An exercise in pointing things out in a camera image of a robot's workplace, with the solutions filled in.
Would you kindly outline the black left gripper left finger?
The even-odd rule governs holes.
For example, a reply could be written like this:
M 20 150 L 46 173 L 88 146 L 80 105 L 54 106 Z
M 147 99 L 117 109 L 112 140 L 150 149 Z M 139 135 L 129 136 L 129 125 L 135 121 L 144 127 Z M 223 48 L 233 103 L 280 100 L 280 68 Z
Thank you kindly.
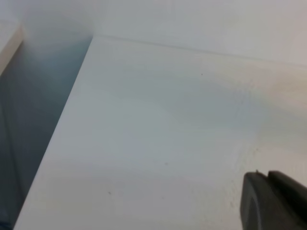
M 307 206 L 293 206 L 260 172 L 244 175 L 240 202 L 244 230 L 305 230 Z

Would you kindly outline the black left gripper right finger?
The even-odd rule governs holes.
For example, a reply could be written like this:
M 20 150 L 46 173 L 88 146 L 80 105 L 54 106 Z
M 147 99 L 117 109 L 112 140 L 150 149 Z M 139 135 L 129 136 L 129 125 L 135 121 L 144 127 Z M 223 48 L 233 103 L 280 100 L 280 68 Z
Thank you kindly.
M 293 206 L 307 205 L 307 188 L 280 171 L 269 171 L 268 178 Z

